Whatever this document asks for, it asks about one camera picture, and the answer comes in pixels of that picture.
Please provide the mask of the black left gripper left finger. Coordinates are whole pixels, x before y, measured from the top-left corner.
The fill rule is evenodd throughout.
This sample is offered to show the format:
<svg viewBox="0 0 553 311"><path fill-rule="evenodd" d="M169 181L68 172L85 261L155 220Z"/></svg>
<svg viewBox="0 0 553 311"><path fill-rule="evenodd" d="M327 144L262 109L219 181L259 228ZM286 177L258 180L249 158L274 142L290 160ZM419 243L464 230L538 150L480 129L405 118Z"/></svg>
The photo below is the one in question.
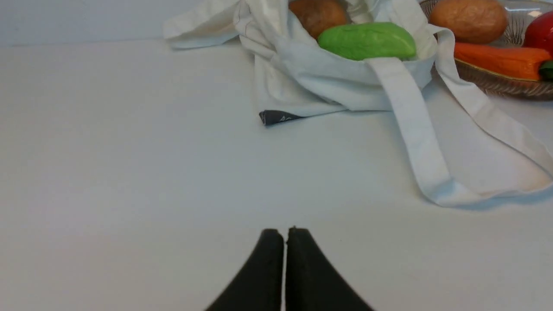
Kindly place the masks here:
<svg viewBox="0 0 553 311"><path fill-rule="evenodd" d="M208 311L280 311L284 239L264 229L249 258Z"/></svg>

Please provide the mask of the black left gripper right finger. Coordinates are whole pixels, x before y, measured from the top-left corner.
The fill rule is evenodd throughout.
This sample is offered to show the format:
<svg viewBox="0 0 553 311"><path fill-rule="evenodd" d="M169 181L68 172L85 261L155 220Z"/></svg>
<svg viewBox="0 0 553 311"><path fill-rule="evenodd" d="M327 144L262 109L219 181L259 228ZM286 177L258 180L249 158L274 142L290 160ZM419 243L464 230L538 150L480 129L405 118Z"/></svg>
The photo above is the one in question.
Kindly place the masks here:
<svg viewBox="0 0 553 311"><path fill-rule="evenodd" d="M289 228L285 272L287 311L371 311L326 258L310 231Z"/></svg>

